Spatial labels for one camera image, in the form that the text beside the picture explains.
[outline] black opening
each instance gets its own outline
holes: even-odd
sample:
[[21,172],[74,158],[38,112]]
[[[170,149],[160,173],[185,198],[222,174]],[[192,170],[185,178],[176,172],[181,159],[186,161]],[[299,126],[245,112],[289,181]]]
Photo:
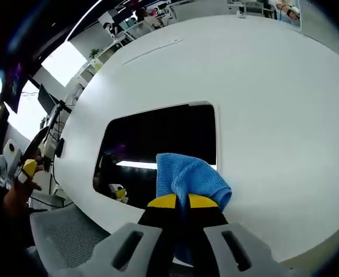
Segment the black opening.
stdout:
[[214,108],[207,102],[161,108],[111,121],[95,168],[94,188],[113,199],[122,185],[127,204],[145,208],[155,198],[157,171],[121,162],[156,164],[159,153],[194,156],[216,164]]
[[56,103],[58,103],[58,99],[49,94],[44,86],[41,85],[38,93],[38,102],[40,102],[47,114],[51,115]]

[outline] human hand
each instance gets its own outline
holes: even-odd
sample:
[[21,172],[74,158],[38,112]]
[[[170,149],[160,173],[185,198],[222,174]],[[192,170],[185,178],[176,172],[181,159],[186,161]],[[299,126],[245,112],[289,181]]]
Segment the human hand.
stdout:
[[[43,166],[36,166],[35,173],[42,171]],[[42,190],[42,188],[28,178],[24,183],[21,183],[18,178],[15,178],[13,184],[3,199],[5,212],[11,217],[23,216],[27,213],[27,201],[33,190]]]

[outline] desk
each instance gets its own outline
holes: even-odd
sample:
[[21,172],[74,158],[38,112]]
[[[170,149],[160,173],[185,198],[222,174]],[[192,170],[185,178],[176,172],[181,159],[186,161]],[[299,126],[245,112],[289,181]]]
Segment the desk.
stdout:
[[262,17],[196,18],[116,52],[65,125],[56,179],[105,230],[137,222],[143,210],[92,187],[107,124],[201,100],[216,110],[218,171],[233,190],[228,221],[267,243],[277,261],[339,229],[339,56]]
[[163,14],[162,16],[158,16],[157,19],[160,19],[163,22],[164,26],[168,26],[173,23],[173,21],[170,21],[173,19],[173,16],[171,13]]
[[125,33],[121,32],[118,34],[119,37],[115,38],[113,42],[106,48],[104,48],[93,60],[88,64],[84,65],[78,74],[78,81],[83,87],[86,87],[89,81],[93,78],[96,71],[114,54],[116,49],[113,49],[115,45],[119,45],[120,48],[123,47],[122,41],[128,38]]
[[129,27],[127,30],[123,30],[124,34],[132,40],[138,39],[153,31],[155,31],[155,29],[144,20]]

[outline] rectangular cutout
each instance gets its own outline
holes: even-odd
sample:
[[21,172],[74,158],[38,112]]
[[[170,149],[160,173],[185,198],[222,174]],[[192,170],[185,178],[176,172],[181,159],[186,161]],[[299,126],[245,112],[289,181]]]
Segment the rectangular cutout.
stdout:
[[121,249],[119,249],[117,255],[115,256],[113,260],[114,268],[116,268],[119,271],[124,271],[122,270],[123,267],[129,263],[142,236],[143,236],[143,233],[137,232],[137,231],[134,231],[129,235],[129,237],[126,239]]
[[232,232],[223,232],[222,236],[224,237],[229,249],[231,250],[239,270],[242,272],[251,268],[251,262],[248,256],[246,255],[243,247],[240,245],[238,239],[232,234]]
[[113,199],[117,198],[117,189],[124,189],[123,203],[145,209],[156,197],[157,154],[194,156],[216,168],[215,130],[215,111],[209,102],[114,119],[101,143],[94,189]]

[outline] white wall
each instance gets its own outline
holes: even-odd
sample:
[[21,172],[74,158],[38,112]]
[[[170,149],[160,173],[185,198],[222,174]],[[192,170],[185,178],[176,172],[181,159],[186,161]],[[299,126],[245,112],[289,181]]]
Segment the white wall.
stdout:
[[39,84],[43,84],[48,93],[57,99],[64,99],[65,87],[63,87],[44,67],[41,67],[33,77]]
[[99,22],[101,25],[104,25],[105,22],[113,23],[114,20],[109,12],[105,12],[102,16],[99,17]]
[[70,42],[89,61],[90,52],[93,48],[103,49],[112,44],[113,39],[102,28],[102,24],[95,24],[70,40]]
[[43,84],[47,92],[59,100],[65,100],[71,92],[76,92],[79,89],[77,76],[70,79],[64,87],[44,67],[41,67],[33,78],[39,84]]
[[21,133],[19,133],[18,130],[15,129],[11,124],[9,124],[8,126],[8,130],[6,131],[3,144],[5,145],[9,139],[13,140],[16,143],[16,145],[19,146],[22,152],[24,152],[24,150],[30,143],[30,140],[23,136]]
[[[91,49],[105,48],[113,42],[113,39],[102,28],[101,24],[95,24],[70,40],[70,42],[89,61],[88,56]],[[44,67],[41,67],[33,78],[38,83],[43,84],[48,93],[61,100],[65,100],[70,93],[79,89],[77,76],[74,76],[64,87]]]

